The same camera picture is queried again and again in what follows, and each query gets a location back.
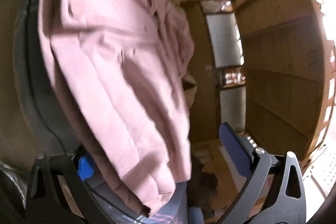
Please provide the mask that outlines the pink hooded winter coat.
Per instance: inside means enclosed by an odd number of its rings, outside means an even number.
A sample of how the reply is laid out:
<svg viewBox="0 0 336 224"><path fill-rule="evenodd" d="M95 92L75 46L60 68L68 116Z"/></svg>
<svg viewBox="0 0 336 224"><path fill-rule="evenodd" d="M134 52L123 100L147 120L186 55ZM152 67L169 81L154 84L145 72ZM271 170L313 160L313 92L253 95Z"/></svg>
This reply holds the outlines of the pink hooded winter coat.
<svg viewBox="0 0 336 224"><path fill-rule="evenodd" d="M169 0L39 0L38 32L74 136L129 208L154 215L191 177L184 12Z"/></svg>

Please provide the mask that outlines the blue plaid bed sheet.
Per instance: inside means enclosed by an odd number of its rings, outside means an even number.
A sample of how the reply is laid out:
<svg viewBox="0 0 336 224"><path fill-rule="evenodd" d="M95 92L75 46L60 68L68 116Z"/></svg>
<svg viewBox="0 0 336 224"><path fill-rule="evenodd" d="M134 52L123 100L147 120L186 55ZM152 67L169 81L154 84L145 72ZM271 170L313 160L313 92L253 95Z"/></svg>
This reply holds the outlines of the blue plaid bed sheet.
<svg viewBox="0 0 336 224"><path fill-rule="evenodd" d="M114 193L102 178L85 180L93 196L115 223L188 223L187 183L177 184L170 201L152 217L139 215Z"/></svg>

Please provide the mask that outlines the light blue pillow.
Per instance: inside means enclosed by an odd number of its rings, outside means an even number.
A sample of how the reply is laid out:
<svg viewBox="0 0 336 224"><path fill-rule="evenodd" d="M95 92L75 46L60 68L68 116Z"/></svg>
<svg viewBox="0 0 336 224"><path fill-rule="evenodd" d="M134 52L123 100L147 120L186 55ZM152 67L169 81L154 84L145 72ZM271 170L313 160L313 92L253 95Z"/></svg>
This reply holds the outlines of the light blue pillow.
<svg viewBox="0 0 336 224"><path fill-rule="evenodd" d="M203 212L200 207L190 207L188 211L188 224L204 224Z"/></svg>

